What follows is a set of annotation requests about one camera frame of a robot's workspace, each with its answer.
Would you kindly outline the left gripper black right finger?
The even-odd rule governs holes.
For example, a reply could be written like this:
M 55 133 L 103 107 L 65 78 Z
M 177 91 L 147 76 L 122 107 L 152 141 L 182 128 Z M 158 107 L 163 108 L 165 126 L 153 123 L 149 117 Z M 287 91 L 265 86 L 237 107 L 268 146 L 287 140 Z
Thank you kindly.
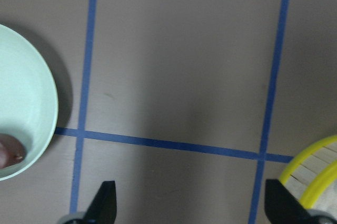
M 267 179 L 264 212 L 270 223 L 336 223 L 336 219 L 320 210 L 306 210 L 278 179 Z

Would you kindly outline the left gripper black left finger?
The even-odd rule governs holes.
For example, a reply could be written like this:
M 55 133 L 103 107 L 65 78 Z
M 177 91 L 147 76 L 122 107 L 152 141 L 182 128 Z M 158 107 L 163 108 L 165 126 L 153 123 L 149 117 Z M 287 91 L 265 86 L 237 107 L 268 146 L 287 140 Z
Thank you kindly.
M 85 212 L 65 215 L 59 223 L 102 223 L 111 224 L 116 220 L 116 184 L 104 181 Z

